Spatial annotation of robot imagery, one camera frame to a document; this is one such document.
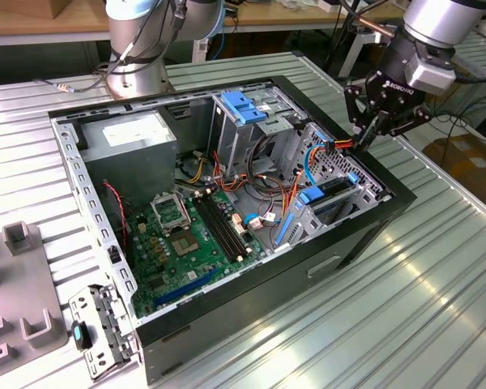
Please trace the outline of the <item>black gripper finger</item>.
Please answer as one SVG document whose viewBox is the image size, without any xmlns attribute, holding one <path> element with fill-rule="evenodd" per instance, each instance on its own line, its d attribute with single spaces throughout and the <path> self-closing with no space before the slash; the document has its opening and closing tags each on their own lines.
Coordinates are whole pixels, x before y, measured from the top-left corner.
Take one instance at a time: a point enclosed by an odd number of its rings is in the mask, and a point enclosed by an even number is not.
<svg viewBox="0 0 486 389">
<path fill-rule="evenodd" d="M 381 111 L 377 116 L 373 133 L 396 137 L 429 122 L 431 118 L 432 114 L 425 105 L 399 114 Z"/>
<path fill-rule="evenodd" d="M 344 88 L 349 122 L 353 125 L 353 146 L 357 151 L 367 151 L 383 131 L 384 126 L 384 77 L 370 75 Z"/>
</svg>

